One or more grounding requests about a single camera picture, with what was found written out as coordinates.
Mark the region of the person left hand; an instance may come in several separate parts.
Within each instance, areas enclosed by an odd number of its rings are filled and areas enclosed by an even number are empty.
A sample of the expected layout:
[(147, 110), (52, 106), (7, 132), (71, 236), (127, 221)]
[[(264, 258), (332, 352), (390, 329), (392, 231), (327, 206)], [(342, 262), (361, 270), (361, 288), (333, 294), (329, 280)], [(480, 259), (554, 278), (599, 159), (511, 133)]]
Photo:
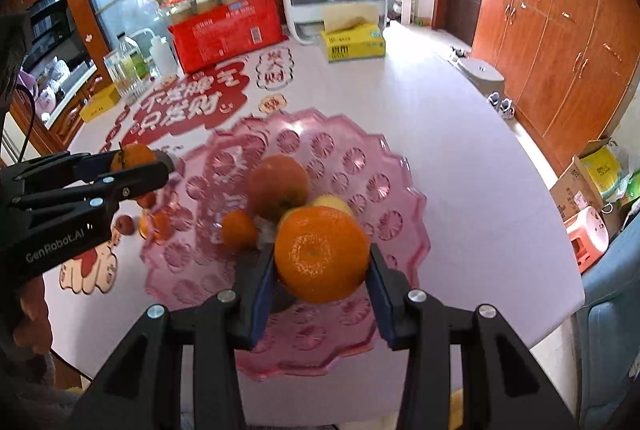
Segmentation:
[(30, 349), (35, 354), (46, 355), (52, 346), (52, 329), (49, 308), (44, 298), (44, 282), (41, 276), (27, 283), (20, 296), (24, 319), (13, 333), (14, 342), (20, 348)]

